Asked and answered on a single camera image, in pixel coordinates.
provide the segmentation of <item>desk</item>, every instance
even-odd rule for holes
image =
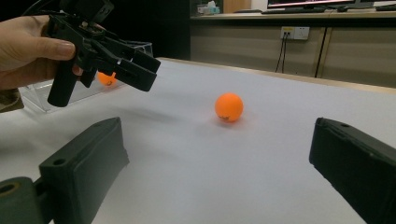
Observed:
[[[395,90],[161,60],[150,92],[123,86],[49,114],[2,114],[0,179],[36,180],[57,149],[120,117],[131,163],[94,224],[364,223],[308,162],[314,124],[337,119],[396,147]],[[245,103],[236,123],[214,112],[226,91]]]
[[[395,24],[396,12],[373,8],[193,17],[191,60],[275,71],[281,27],[303,26],[309,37],[287,41],[282,73],[395,88]]]

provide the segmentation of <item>orange ball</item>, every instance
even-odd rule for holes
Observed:
[[[235,93],[227,92],[222,94],[215,104],[218,117],[227,122],[239,119],[244,110],[242,99]]]
[[[100,83],[102,83],[104,86],[111,86],[116,84],[117,80],[115,78],[116,73],[113,73],[111,76],[108,76],[104,73],[98,72],[98,80]]]

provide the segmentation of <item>electrical socket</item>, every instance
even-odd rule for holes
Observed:
[[[285,34],[288,34],[288,39],[294,39],[294,27],[292,26],[282,26],[280,30],[280,38],[283,39]]]
[[[307,40],[309,35],[309,27],[295,27],[294,39]]]

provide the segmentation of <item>cable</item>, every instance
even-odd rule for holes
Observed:
[[[289,33],[286,33],[285,43],[284,43],[284,47],[283,47],[282,73],[284,73],[284,70],[285,70],[286,42],[288,42],[288,36],[289,36]]]
[[[38,0],[30,7],[28,7],[23,13],[22,16],[32,16],[37,13],[42,7],[46,6],[47,4],[51,3],[54,0]]]
[[[287,34],[284,33],[284,34],[283,34],[283,37],[282,37],[282,45],[281,45],[281,47],[280,47],[280,54],[279,54],[279,58],[277,59],[277,65],[276,65],[276,70],[275,70],[275,72],[277,72],[277,68],[279,67],[280,58],[282,57],[283,44],[284,44],[285,41],[286,41],[286,36],[287,36]]]

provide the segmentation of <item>white tabletop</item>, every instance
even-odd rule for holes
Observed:
[[[314,124],[336,119],[396,147],[396,94],[162,61],[150,92],[123,86],[49,114],[1,114],[0,180],[36,180],[44,159],[120,117],[131,163],[95,224],[364,223],[309,163]],[[236,123],[214,111],[227,91],[244,100]]]

